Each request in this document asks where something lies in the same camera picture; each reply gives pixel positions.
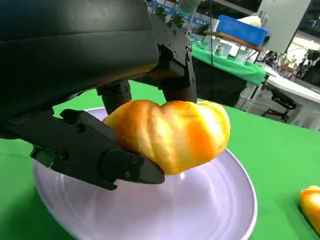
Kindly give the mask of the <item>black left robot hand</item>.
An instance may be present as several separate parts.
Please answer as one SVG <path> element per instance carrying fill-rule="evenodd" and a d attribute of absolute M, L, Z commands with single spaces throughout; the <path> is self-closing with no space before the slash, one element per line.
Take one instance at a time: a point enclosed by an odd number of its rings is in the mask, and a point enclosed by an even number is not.
<path fill-rule="evenodd" d="M 132 98 L 129 80 L 160 82 L 167 101 L 196 102 L 192 46 L 144 0 L 3 0 L 0 3 L 0 136 L 33 145 L 55 172 L 107 189 L 115 181 L 162 184 L 145 154 L 83 110 L 53 107 L 96 89 L 106 111 Z"/>

